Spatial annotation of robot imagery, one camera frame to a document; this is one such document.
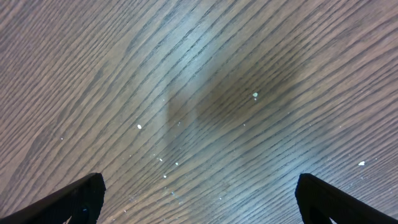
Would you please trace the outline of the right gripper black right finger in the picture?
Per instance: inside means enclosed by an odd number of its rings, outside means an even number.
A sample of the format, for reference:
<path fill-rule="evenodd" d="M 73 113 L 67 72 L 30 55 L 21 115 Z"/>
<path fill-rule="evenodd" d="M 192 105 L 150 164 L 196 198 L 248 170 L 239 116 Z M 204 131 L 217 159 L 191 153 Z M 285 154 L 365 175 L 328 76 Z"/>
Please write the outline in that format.
<path fill-rule="evenodd" d="M 300 174 L 295 198 L 304 223 L 391 223 L 397 220 L 315 177 Z"/>

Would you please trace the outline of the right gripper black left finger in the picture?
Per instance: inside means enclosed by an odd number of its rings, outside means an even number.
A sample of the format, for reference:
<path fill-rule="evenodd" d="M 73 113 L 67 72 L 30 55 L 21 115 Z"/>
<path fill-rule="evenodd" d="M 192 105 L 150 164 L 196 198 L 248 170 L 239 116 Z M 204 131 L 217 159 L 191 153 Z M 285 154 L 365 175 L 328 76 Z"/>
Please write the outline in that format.
<path fill-rule="evenodd" d="M 91 173 L 1 218 L 1 223 L 96 223 L 104 204 L 105 191 L 102 174 Z"/>

